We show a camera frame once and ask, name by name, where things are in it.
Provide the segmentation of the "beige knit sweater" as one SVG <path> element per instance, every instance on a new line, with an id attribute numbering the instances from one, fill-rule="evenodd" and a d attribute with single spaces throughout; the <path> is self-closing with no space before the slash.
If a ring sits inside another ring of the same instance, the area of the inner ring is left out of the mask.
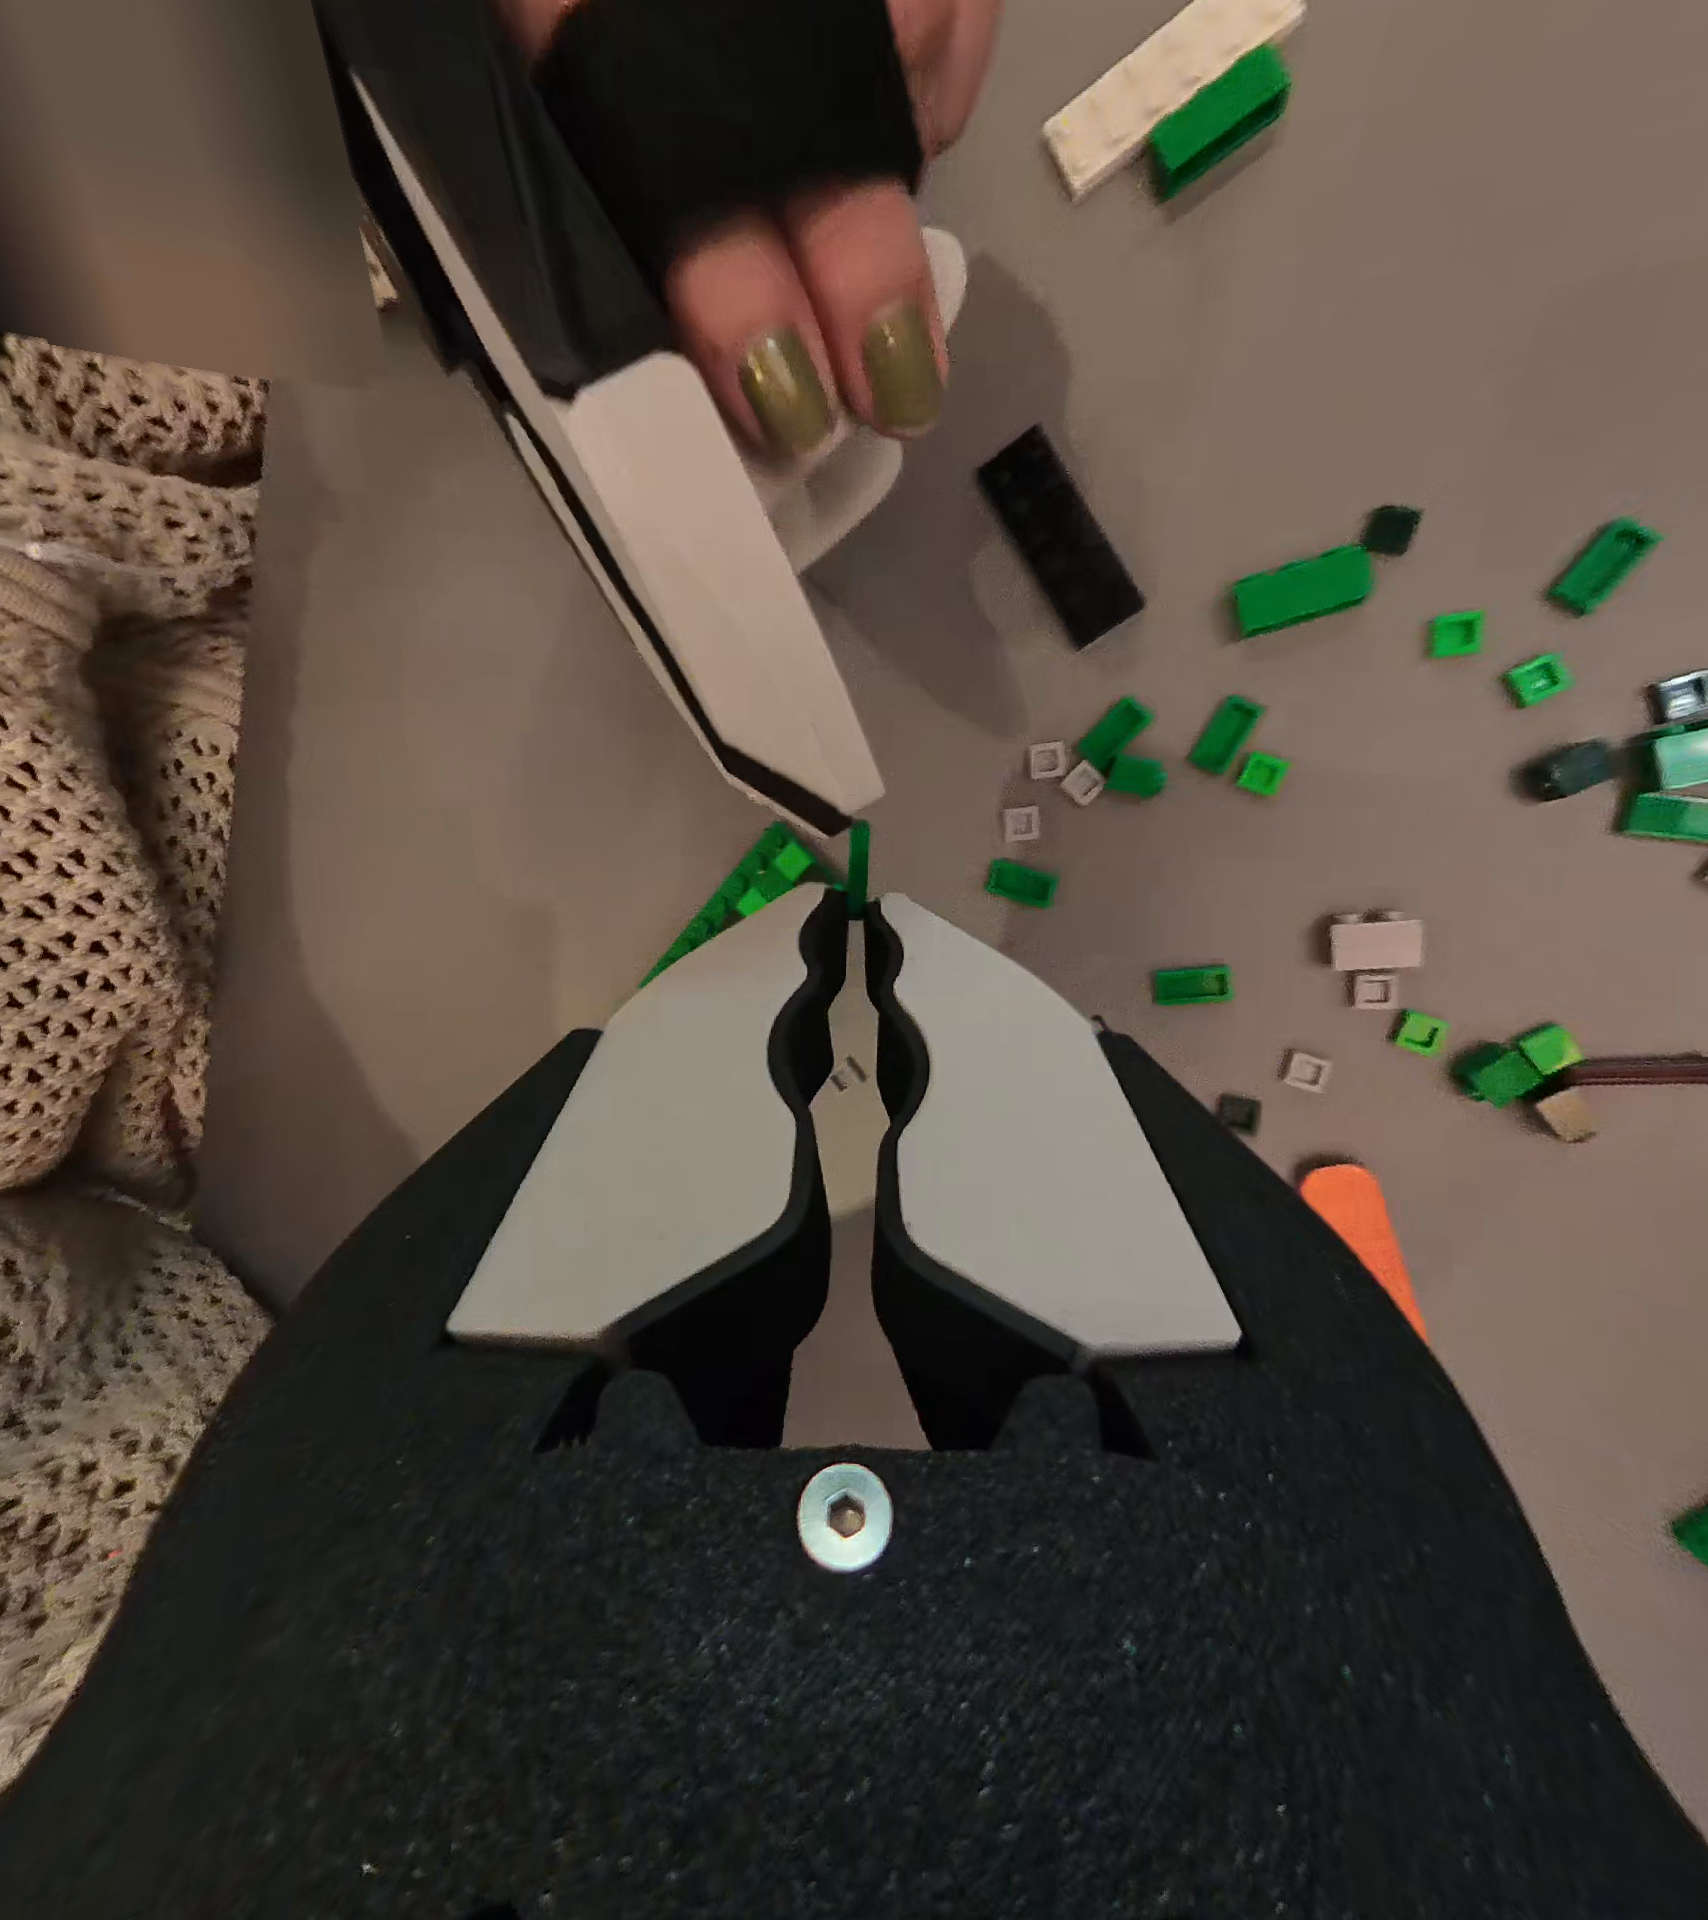
<path id="1" fill-rule="evenodd" d="M 0 333 L 0 1798 L 265 1309 L 185 1222 L 265 384 Z"/>

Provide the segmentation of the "person's left hand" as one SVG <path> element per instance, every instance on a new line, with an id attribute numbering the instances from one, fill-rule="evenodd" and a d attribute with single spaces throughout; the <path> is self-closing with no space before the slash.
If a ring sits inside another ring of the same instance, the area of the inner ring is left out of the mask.
<path id="1" fill-rule="evenodd" d="M 498 3 L 536 98 L 722 413 L 798 464 L 925 433 L 947 382 L 917 188 L 996 2 Z"/>

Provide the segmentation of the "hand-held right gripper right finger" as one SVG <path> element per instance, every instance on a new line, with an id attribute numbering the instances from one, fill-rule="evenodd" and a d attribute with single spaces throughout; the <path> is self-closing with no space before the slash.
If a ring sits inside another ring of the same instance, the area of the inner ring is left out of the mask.
<path id="1" fill-rule="evenodd" d="M 866 909 L 866 990 L 870 1296 L 925 1437 L 998 1435 L 1034 1380 L 1242 1343 L 1095 1019 L 901 892 Z"/>

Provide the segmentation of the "green lego brick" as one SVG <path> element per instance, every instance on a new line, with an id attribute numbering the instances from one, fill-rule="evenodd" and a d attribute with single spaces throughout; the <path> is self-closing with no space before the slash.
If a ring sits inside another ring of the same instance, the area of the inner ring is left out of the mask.
<path id="1" fill-rule="evenodd" d="M 1145 144 L 1153 199 L 1174 201 L 1272 129 L 1290 103 L 1291 84 L 1277 48 L 1261 43 L 1155 119 Z"/>

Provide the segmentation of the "lego pieces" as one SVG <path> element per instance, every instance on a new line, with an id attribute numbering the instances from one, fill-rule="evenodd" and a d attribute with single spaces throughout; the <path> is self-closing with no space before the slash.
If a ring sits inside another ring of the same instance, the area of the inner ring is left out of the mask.
<path id="1" fill-rule="evenodd" d="M 1405 551 L 1419 513 L 1381 505 L 1361 540 L 1242 576 L 1228 587 L 1235 638 L 1266 638 L 1277 632 L 1360 608 L 1373 589 L 1373 562 Z M 1633 568 L 1660 543 L 1653 528 L 1633 517 L 1603 522 L 1550 582 L 1545 600 L 1568 614 L 1600 608 Z M 1428 624 L 1429 660 L 1470 660 L 1480 651 L 1485 611 L 1463 608 L 1434 615 Z M 1510 666 L 1499 683 L 1517 710 L 1532 710 L 1571 687 L 1564 656 L 1544 651 Z M 1627 742 L 1626 753 L 1605 737 L 1573 740 L 1540 756 L 1525 768 L 1528 793 L 1538 801 L 1561 801 L 1605 785 L 1624 757 L 1640 780 L 1616 821 L 1624 838 L 1708 850 L 1708 673 L 1657 682 L 1652 689 L 1657 724 Z M 1252 748 L 1263 707 L 1242 694 L 1226 695 L 1207 716 L 1188 749 L 1185 766 L 1205 778 L 1233 773 L 1235 791 L 1270 800 L 1282 788 L 1291 762 Z M 1106 796 L 1150 800 L 1163 789 L 1167 768 L 1153 756 L 1130 752 L 1150 726 L 1137 699 L 1120 699 L 1082 732 L 1078 742 L 1036 742 L 1027 752 L 1030 778 L 1055 780 L 1076 803 Z M 1054 905 L 1059 880 L 1031 859 L 996 856 L 983 871 L 981 889 L 1021 909 Z M 1348 1006 L 1361 1012 L 1396 1012 L 1390 1043 L 1425 1060 L 1437 1060 L 1448 1043 L 1448 1024 L 1400 1003 L 1402 976 L 1423 960 L 1423 930 L 1402 913 L 1344 912 L 1326 922 L 1328 963 L 1344 980 Z M 1232 999 L 1226 963 L 1160 967 L 1151 971 L 1153 1006 L 1216 1006 Z M 1708 1087 L 1708 1055 L 1587 1054 L 1561 1022 L 1540 1022 L 1513 1040 L 1463 1052 L 1449 1067 L 1456 1086 L 1495 1109 L 1525 1105 L 1557 1139 L 1592 1137 L 1581 1093 L 1608 1087 Z"/>

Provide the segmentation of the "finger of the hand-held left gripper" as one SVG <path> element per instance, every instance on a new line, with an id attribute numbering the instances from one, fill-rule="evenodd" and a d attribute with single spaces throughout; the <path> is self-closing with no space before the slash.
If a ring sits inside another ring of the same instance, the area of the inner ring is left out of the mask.
<path id="1" fill-rule="evenodd" d="M 614 614 L 618 625 L 631 642 L 677 717 L 693 732 L 701 752 L 722 771 L 722 778 L 755 803 L 769 807 L 788 824 L 804 825 L 826 838 L 842 833 L 851 819 L 842 805 L 832 803 L 799 780 L 761 764 L 722 740 L 695 699 L 688 673 L 674 658 L 666 635 L 660 632 L 639 593 L 628 582 L 619 560 L 588 512 L 579 490 L 563 473 L 554 449 L 532 430 L 515 405 L 500 407 L 498 423 L 522 468 L 525 468 L 533 482 L 536 492 L 541 494 L 570 540 L 588 577 L 600 589 L 603 604 Z"/>
<path id="2" fill-rule="evenodd" d="M 554 451 L 720 737 L 847 813 L 886 789 L 847 686 L 700 374 L 674 350 L 543 391 L 360 77 L 357 105 L 501 407 Z"/>

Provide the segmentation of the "white lego plate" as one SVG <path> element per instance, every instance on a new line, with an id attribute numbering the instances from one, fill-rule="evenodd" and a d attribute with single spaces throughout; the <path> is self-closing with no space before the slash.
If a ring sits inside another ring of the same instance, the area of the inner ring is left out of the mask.
<path id="1" fill-rule="evenodd" d="M 1147 133 L 1167 111 L 1257 45 L 1277 48 L 1306 16 L 1303 2 L 1191 2 L 1155 27 L 1042 124 L 1042 142 L 1065 198 L 1145 159 Z"/>

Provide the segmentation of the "orange brick separator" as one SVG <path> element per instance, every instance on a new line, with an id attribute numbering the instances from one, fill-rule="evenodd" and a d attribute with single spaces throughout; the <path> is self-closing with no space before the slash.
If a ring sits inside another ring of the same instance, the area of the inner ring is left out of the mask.
<path id="1" fill-rule="evenodd" d="M 1312 1164 L 1297 1176 L 1296 1187 L 1425 1342 L 1418 1292 L 1377 1176 L 1360 1161 Z"/>

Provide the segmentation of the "green mosaic lego plate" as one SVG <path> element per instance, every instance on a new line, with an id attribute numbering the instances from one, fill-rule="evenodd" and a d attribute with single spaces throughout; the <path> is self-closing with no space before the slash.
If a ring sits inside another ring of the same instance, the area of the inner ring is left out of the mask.
<path id="1" fill-rule="evenodd" d="M 788 824 L 769 824 L 727 870 L 710 897 L 690 916 L 666 952 L 653 961 L 648 974 L 642 976 L 639 984 L 651 984 L 651 980 L 698 952 L 698 947 L 710 946 L 731 925 L 745 922 L 766 905 L 807 883 L 840 889 L 842 871 L 822 858 L 820 852 Z"/>

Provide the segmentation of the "black lego plate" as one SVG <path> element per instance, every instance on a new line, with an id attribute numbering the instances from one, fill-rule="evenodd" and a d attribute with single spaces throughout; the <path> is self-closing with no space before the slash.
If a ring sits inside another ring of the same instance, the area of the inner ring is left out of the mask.
<path id="1" fill-rule="evenodd" d="M 1143 611 L 1141 587 L 1042 423 L 992 451 L 975 485 L 1078 651 Z"/>

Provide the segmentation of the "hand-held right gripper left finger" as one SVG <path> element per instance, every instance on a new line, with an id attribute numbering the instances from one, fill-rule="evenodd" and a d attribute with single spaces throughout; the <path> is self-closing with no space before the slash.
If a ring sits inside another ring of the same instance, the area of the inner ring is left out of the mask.
<path id="1" fill-rule="evenodd" d="M 804 882 L 653 976 L 590 1046 L 444 1326 L 670 1380 L 701 1437 L 781 1437 L 826 1307 L 811 1099 L 847 912 Z"/>

